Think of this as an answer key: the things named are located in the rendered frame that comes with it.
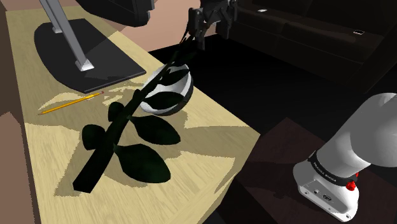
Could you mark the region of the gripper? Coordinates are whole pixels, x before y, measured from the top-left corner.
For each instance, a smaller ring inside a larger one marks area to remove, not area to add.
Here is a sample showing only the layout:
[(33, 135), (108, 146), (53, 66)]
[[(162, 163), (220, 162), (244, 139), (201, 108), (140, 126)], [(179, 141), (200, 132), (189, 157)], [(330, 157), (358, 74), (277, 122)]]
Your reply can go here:
[(237, 19), (237, 0), (200, 0), (200, 8), (188, 10), (187, 30), (197, 42), (199, 50), (205, 50), (205, 34), (210, 24), (205, 21), (205, 15), (218, 11), (220, 21), (216, 23), (216, 33), (223, 39), (229, 38), (232, 23)]

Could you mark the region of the yellow pencil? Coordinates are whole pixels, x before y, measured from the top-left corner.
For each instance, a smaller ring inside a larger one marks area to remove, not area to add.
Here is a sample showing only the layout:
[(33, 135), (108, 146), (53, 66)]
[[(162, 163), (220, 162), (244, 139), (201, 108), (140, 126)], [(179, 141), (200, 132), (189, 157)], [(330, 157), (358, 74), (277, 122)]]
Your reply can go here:
[(50, 113), (50, 112), (52, 112), (52, 111), (56, 111), (56, 110), (58, 110), (58, 109), (61, 109), (61, 108), (64, 108), (64, 107), (67, 107), (67, 106), (76, 104), (76, 103), (78, 103), (78, 102), (91, 99), (91, 98), (96, 97), (96, 96), (101, 95), (101, 94), (104, 94), (104, 91), (101, 91), (101, 92), (98, 92), (98, 93), (95, 93), (95, 94), (92, 94), (92, 95), (88, 95), (88, 96), (82, 97), (82, 98), (80, 98), (80, 99), (76, 99), (76, 100), (74, 100), (74, 101), (65, 103), (65, 104), (63, 104), (63, 105), (57, 106), (57, 107), (52, 108), (52, 109), (48, 109), (48, 110), (42, 111), (42, 112), (38, 113), (38, 115), (44, 115), (44, 114)]

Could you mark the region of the dark green leafy plant stem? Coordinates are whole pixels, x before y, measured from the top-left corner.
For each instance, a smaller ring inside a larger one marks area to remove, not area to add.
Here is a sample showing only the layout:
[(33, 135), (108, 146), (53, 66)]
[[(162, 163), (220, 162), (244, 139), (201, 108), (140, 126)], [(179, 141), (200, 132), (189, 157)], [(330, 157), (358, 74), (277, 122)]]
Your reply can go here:
[(113, 102), (108, 109), (110, 126), (107, 129), (99, 125), (84, 126), (81, 136), (86, 150), (93, 154), (73, 181), (73, 188), (79, 192), (90, 193), (109, 164), (113, 155), (117, 155), (122, 171), (130, 178), (144, 183), (164, 183), (171, 173), (161, 156), (149, 146), (133, 144), (120, 146), (121, 135), (128, 122), (132, 122), (138, 136), (152, 144), (172, 145), (181, 140), (175, 128), (164, 119), (155, 116), (134, 116), (140, 103), (145, 102), (153, 109), (167, 109), (186, 102), (183, 94), (171, 90), (150, 93), (158, 85), (169, 87), (182, 80), (188, 73), (183, 69), (193, 56), (188, 53), (193, 37), (183, 38), (179, 48), (160, 72), (140, 90), (136, 90), (127, 105)]

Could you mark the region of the white bowl with black rim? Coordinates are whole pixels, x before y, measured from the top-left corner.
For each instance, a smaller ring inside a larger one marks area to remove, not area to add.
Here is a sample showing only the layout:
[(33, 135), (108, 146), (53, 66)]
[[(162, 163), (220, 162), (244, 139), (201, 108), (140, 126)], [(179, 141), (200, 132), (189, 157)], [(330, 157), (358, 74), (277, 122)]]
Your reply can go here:
[(146, 98), (149, 98), (160, 92), (175, 92), (181, 94), (183, 96), (183, 100), (176, 105), (169, 106), (165, 109), (155, 109), (152, 105), (147, 102), (140, 103), (140, 107), (143, 111), (147, 113), (152, 113), (158, 116), (170, 116), (178, 111), (182, 110), (190, 100), (193, 93), (193, 78), (190, 74), (189, 67), (186, 64), (182, 66), (171, 66), (169, 68), (170, 74), (175, 73), (177, 71), (186, 71), (187, 74), (184, 75), (179, 81), (171, 84), (171, 85), (162, 85), (158, 84), (154, 90), (152, 90)]

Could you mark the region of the light wooden desk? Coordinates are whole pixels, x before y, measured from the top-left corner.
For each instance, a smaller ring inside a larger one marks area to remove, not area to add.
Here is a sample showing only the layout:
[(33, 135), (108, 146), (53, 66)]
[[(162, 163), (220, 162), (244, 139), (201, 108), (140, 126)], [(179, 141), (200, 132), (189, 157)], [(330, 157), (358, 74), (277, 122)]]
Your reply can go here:
[(146, 76), (38, 115), (83, 96), (55, 80), (39, 58), (34, 32), (48, 22), (44, 10), (7, 11), (6, 20), (41, 223), (202, 224), (242, 169), (258, 133), (195, 89), (188, 104), (167, 118), (180, 142), (155, 146), (171, 172), (168, 182), (135, 181), (113, 157), (91, 193), (77, 192), (72, 183), (91, 156), (82, 128), (89, 123), (108, 127), (109, 105), (129, 102)]

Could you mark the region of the black monitor with grey stand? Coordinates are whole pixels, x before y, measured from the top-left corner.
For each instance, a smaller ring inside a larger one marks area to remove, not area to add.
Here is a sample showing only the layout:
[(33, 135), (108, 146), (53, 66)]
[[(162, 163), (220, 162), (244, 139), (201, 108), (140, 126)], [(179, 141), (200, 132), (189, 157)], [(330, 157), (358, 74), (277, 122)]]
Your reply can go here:
[[(50, 22), (34, 32), (39, 57), (61, 84), (87, 94), (146, 71), (84, 18), (68, 20), (59, 0), (39, 0)], [(154, 0), (76, 0), (89, 14), (129, 27), (145, 26)]]

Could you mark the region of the dark robot stand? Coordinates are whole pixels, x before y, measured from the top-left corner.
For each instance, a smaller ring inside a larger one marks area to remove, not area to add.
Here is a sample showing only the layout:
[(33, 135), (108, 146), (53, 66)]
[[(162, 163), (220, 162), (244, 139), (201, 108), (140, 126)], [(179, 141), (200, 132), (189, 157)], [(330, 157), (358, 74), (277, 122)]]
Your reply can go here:
[(358, 212), (346, 223), (298, 192), (293, 166), (323, 144), (285, 118), (260, 136), (221, 204), (203, 224), (397, 224), (397, 168), (371, 165), (360, 172)]

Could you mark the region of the dark sofa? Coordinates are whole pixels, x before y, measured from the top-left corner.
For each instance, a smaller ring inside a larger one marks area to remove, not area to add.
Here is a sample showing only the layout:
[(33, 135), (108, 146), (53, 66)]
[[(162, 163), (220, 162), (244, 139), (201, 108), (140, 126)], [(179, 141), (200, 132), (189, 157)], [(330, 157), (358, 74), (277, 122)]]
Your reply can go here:
[(366, 93), (397, 65), (397, 0), (237, 0), (230, 39)]

